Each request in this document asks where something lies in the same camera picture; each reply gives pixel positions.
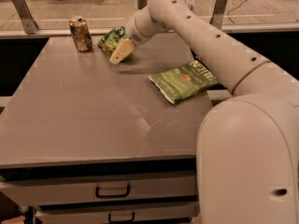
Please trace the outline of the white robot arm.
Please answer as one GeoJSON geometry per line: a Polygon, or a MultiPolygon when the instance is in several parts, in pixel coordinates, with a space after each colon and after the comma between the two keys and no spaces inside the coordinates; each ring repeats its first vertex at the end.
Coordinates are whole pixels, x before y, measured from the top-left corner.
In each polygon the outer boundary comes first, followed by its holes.
{"type": "Polygon", "coordinates": [[[135,45],[175,31],[231,93],[200,126],[202,224],[299,224],[299,87],[263,55],[192,12],[193,0],[148,0],[125,27],[135,45]]]}

